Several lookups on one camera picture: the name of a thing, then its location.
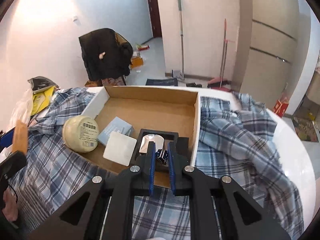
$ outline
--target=doormat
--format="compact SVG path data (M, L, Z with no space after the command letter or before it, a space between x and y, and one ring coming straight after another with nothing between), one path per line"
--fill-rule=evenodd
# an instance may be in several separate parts
M146 86L170 86L177 87L178 80L176 78L171 79L148 79Z
M293 116L292 122L301 141L319 142L316 130L311 120Z

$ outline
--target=round container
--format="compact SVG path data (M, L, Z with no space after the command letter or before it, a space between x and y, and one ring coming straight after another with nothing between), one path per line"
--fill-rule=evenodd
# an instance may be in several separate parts
M96 121L84 115L68 119L62 128L62 138L66 146L78 153L93 151L98 145L98 135Z

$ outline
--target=plaid shirt sleeve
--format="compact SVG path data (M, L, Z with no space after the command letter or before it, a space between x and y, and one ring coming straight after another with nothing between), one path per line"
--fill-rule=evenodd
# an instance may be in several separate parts
M28 164L11 179L26 234L95 174L111 176L66 148L61 137L64 122L81 114L92 96L85 89L58 92L48 114L29 129ZM217 178L230 175L297 239L303 232L302 206L272 143L276 123L263 104L248 95L235 97L243 108L238 112L230 110L229 102L201 98L196 167ZM135 198L132 239L152 237L190 239L188 197L155 187L152 197Z

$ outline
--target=silver screw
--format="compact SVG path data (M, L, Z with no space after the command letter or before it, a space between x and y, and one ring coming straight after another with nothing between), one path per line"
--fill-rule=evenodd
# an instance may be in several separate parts
M231 177L229 177L229 176L223 176L222 177L222 181L224 182L224 183L230 183L231 182Z
M193 166L188 165L188 166L184 167L184 170L186 172L193 172L195 170L195 168Z
M100 176L95 176L92 178L93 183L100 183L102 181L102 178Z
M131 167L130 167L130 171L132 171L132 172L138 172L138 171L140 171L140 167L137 166L137 165L131 166Z

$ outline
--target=white table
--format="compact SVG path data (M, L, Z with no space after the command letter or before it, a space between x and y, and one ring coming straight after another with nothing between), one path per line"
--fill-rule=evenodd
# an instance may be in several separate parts
M232 110L240 110L241 106L235 97L228 92L214 89L192 87L161 87L198 92L200 96L219 98L230 102ZM88 88L89 92L97 93L103 87ZM276 114L267 110L277 122L273 142L280 154L280 162L284 174L297 186L303 207L304 228L311 223L316 203L316 179L309 155L297 134Z

